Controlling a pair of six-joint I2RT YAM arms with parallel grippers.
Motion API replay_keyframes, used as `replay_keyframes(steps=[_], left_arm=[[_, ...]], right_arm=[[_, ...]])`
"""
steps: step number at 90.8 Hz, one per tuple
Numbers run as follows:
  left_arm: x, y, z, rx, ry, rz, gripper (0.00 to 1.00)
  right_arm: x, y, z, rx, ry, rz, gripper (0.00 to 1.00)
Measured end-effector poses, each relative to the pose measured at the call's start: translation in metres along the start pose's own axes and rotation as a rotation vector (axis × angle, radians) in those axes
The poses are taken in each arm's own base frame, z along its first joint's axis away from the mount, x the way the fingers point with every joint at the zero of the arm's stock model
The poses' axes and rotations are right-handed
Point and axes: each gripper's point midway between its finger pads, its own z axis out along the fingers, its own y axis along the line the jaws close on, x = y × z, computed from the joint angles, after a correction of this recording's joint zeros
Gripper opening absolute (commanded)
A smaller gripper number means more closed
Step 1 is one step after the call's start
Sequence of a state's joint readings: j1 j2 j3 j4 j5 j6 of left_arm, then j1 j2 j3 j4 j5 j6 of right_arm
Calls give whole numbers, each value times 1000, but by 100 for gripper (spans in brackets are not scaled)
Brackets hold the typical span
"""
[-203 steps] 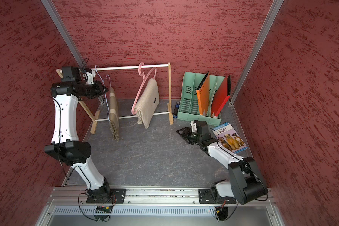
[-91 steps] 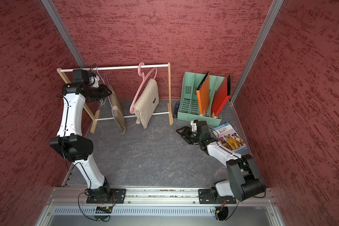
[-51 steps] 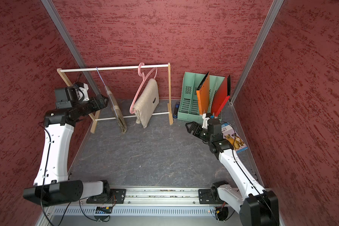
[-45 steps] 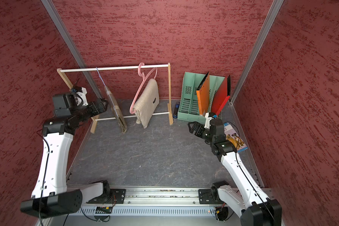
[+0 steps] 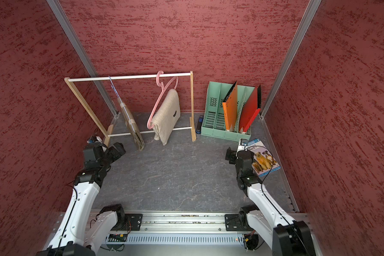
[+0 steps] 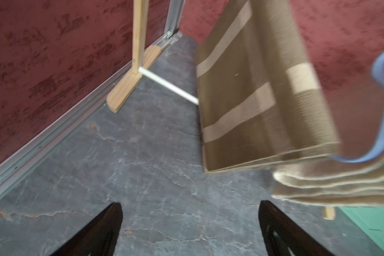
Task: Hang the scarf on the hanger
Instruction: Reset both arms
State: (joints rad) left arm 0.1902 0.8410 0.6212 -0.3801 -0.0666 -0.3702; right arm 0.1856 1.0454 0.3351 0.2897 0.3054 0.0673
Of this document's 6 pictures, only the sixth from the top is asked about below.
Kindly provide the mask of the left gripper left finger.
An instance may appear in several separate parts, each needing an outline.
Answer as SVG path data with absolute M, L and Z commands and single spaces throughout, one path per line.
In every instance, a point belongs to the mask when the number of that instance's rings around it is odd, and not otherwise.
M 54 256 L 112 256 L 123 221 L 120 203 L 114 202 L 93 218 L 59 249 Z

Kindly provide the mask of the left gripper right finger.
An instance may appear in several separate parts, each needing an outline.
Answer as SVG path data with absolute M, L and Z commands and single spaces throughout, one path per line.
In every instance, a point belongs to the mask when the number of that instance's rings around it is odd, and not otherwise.
M 258 218 L 269 256 L 333 256 L 271 201 L 260 202 Z

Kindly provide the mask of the beige wool scarf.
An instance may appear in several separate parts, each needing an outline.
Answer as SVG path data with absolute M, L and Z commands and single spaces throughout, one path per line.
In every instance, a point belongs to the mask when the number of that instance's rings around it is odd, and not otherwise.
M 278 166 L 272 197 L 333 207 L 384 207 L 384 156 L 364 163 L 333 160 Z

